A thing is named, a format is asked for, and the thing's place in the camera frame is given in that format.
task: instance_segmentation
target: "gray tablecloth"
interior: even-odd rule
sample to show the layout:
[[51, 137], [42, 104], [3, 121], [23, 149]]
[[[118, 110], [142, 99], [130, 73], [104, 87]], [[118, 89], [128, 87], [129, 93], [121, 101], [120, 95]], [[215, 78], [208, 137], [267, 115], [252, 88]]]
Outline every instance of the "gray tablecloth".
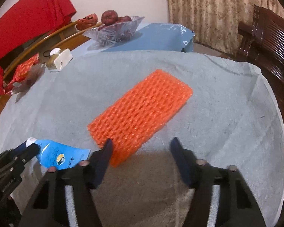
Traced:
[[[213, 166], [237, 165], [267, 226], [273, 226], [284, 196], [284, 126], [267, 80], [248, 63], [169, 51], [73, 59], [60, 73], [46, 70], [20, 99], [11, 97], [0, 116], [0, 153], [30, 136], [98, 150], [86, 126], [155, 69], [194, 93], [136, 154], [108, 168], [92, 192], [103, 226], [181, 226], [193, 191], [181, 182], [168, 149], [175, 136]], [[44, 172], [36, 159], [26, 165], [13, 195], [21, 210]], [[214, 226], [217, 211], [214, 189], [208, 226]], [[71, 207], [69, 212], [73, 223]]]

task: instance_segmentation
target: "blue surface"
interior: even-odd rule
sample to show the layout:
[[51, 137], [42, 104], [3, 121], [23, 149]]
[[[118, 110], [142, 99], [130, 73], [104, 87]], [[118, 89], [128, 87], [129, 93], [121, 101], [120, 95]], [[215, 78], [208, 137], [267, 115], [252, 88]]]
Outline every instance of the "blue surface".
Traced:
[[195, 33], [179, 24], [153, 23], [137, 31], [134, 38], [103, 52], [165, 50], [193, 52]]

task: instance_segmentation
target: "dark brown chair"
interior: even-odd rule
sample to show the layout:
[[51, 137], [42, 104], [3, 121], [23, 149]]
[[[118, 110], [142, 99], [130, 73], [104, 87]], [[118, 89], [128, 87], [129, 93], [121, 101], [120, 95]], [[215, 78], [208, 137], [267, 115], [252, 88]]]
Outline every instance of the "dark brown chair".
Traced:
[[236, 60], [261, 69], [273, 89], [284, 121], [284, 19], [255, 5], [253, 24], [240, 22], [238, 33], [243, 39]]

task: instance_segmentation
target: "orange foam net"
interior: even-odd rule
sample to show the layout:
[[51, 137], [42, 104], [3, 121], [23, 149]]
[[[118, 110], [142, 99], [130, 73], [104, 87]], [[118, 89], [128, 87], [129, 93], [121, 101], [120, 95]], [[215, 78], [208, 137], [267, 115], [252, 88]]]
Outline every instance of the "orange foam net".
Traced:
[[156, 70], [94, 119], [87, 128], [103, 147], [111, 138], [111, 165], [118, 166], [164, 126], [185, 104], [193, 90], [179, 79]]

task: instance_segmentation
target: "blue tube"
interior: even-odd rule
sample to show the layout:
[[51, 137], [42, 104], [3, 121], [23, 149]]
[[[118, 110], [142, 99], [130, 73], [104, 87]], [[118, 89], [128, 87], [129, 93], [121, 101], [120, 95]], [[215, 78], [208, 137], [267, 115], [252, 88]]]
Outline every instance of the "blue tube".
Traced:
[[81, 160], [89, 158], [90, 149], [67, 146], [52, 140], [37, 140], [30, 137], [26, 141], [28, 147], [32, 143], [40, 146], [40, 153], [36, 156], [41, 165], [49, 168], [55, 166], [58, 170], [74, 167]]

